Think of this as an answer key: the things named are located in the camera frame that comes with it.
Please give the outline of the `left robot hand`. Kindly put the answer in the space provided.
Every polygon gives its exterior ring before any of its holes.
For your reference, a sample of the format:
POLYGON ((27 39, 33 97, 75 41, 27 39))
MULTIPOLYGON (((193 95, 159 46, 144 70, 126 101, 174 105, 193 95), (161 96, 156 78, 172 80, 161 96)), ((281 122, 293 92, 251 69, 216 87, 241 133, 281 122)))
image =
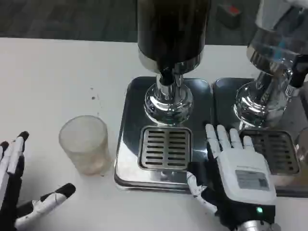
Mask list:
POLYGON ((27 131, 17 138, 0 144, 0 229, 23 231, 71 197, 76 187, 67 183, 57 190, 18 206, 22 176, 25 168, 27 131))

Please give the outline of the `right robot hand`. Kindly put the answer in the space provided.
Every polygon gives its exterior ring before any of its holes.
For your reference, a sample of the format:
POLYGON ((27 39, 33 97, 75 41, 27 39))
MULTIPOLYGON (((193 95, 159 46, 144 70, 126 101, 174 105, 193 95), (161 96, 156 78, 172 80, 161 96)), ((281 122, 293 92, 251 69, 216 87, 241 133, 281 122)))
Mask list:
POLYGON ((229 230, 250 222, 275 222, 277 194, 265 157, 249 136, 236 129, 206 124, 205 161, 189 162, 186 179, 195 199, 229 230))

